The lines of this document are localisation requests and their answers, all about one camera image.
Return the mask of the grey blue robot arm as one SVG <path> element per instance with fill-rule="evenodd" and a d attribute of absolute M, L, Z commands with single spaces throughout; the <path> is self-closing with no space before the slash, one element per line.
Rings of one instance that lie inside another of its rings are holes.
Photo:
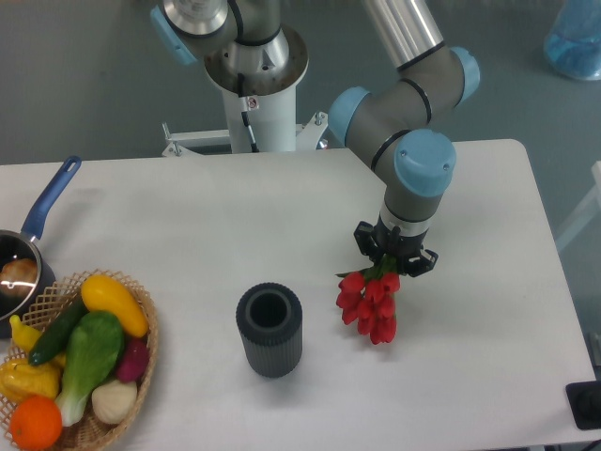
<path fill-rule="evenodd" d="M 364 9 L 398 73 L 379 94 L 352 87 L 324 116 L 335 138 L 385 184 L 375 224 L 354 238 L 371 260 L 366 279 L 431 271 L 424 237 L 455 168 L 455 147 L 429 123 L 477 89 L 475 58 L 448 47 L 423 1 L 367 1 Z M 277 1 L 161 1 L 150 13 L 163 45 L 183 65 L 201 63 L 221 91 L 236 153 L 295 150 L 296 87 L 308 67 L 301 36 Z"/>

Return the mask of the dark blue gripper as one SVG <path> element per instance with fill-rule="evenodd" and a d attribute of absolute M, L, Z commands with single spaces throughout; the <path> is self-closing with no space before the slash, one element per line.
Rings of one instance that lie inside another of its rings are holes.
<path fill-rule="evenodd" d="M 404 275 L 418 277 L 432 271 L 439 255 L 429 249 L 422 249 L 426 232 L 409 236 L 398 226 L 388 228 L 381 219 L 376 226 L 360 221 L 353 237 L 360 253 L 372 263 L 379 263 L 383 255 L 404 259 Z"/>

